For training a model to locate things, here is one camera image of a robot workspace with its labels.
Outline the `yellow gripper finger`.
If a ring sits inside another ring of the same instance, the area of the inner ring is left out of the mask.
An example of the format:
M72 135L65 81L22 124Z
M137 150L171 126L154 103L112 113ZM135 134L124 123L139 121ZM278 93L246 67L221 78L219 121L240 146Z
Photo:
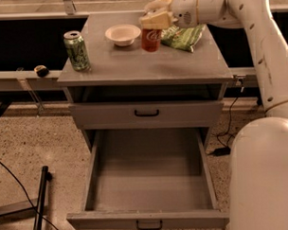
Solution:
M170 11L162 11L144 15L139 21L142 28L168 29L176 19L172 16Z
M168 10L171 2L172 0L154 0L145 5L144 11L149 12L151 10L160 10L160 9Z

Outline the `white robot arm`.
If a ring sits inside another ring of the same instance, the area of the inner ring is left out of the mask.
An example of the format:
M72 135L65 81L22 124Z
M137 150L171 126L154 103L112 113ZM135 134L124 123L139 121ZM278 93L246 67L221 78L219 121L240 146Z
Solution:
M231 146L228 228L288 230L288 44L269 0L155 0L140 21L153 29L244 29L265 116L244 126Z

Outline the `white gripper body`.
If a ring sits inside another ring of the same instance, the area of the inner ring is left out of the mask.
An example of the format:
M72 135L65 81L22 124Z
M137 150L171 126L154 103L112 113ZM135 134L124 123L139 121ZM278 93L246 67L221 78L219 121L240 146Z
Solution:
M219 22L225 15L225 0L172 0L174 24L181 28Z

